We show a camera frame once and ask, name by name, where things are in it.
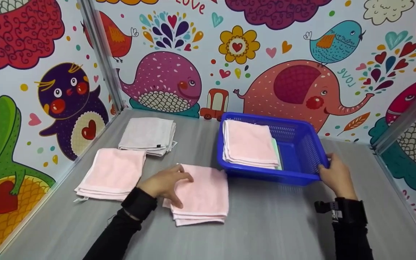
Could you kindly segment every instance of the light green towel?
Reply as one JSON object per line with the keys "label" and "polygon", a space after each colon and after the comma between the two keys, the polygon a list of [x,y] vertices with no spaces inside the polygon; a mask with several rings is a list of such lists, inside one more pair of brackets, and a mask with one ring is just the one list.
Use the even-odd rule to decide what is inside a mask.
{"label": "light green towel", "polygon": [[274,151],[276,152],[277,155],[277,159],[279,161],[279,166],[276,166],[276,170],[281,170],[282,171],[282,158],[280,158],[280,152],[279,152],[279,147],[277,146],[277,140],[275,140],[274,138],[272,138],[272,146],[274,147]]}

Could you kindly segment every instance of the human hand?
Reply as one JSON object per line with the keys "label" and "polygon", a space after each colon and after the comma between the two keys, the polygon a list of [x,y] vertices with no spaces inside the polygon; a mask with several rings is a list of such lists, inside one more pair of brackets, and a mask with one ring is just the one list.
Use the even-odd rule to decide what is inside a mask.
{"label": "human hand", "polygon": [[174,185],[182,179],[187,179],[190,182],[194,181],[190,173],[184,172],[182,165],[178,164],[156,173],[137,187],[154,198],[162,196],[170,199],[175,207],[182,209],[182,202],[174,192]]}
{"label": "human hand", "polygon": [[337,197],[358,200],[348,167],[334,153],[328,153],[330,168],[319,165],[320,179],[332,189]]}

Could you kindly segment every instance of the stack of towels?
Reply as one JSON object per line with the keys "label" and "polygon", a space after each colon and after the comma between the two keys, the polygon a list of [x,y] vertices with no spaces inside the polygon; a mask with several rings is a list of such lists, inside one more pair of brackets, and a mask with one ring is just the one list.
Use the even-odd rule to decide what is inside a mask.
{"label": "stack of towels", "polygon": [[123,201],[137,185],[146,160],[145,151],[102,148],[75,191],[85,201],[89,198]]}
{"label": "stack of towels", "polygon": [[157,117],[129,120],[118,148],[146,151],[148,155],[163,156],[175,146],[173,141],[176,123]]}
{"label": "stack of towels", "polygon": [[224,171],[209,167],[182,164],[194,178],[178,181],[175,193],[183,204],[179,209],[164,199],[163,207],[171,209],[176,226],[203,222],[224,223],[229,211],[228,180]]}
{"label": "stack of towels", "polygon": [[272,138],[267,125],[225,120],[223,134],[224,161],[282,170],[277,141]]}

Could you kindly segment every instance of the cartoon car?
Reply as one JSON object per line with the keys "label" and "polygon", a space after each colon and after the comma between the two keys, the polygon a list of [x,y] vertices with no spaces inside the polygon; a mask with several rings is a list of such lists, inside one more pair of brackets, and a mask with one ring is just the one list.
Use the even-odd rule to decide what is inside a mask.
{"label": "cartoon car", "polygon": [[229,92],[225,89],[212,88],[208,91],[207,107],[200,110],[200,116],[206,120],[213,117],[221,121],[221,116],[228,110]]}

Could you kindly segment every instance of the cartoon flower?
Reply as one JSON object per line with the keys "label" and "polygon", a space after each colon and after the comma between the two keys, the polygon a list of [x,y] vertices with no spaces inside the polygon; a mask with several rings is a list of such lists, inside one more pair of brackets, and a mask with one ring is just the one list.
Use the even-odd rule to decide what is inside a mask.
{"label": "cartoon flower", "polygon": [[226,55],[226,61],[236,61],[238,64],[245,64],[246,58],[250,60],[256,56],[255,51],[259,49],[259,42],[256,40],[256,32],[249,30],[243,33],[240,25],[234,26],[232,32],[221,33],[222,44],[219,46],[219,53]]}

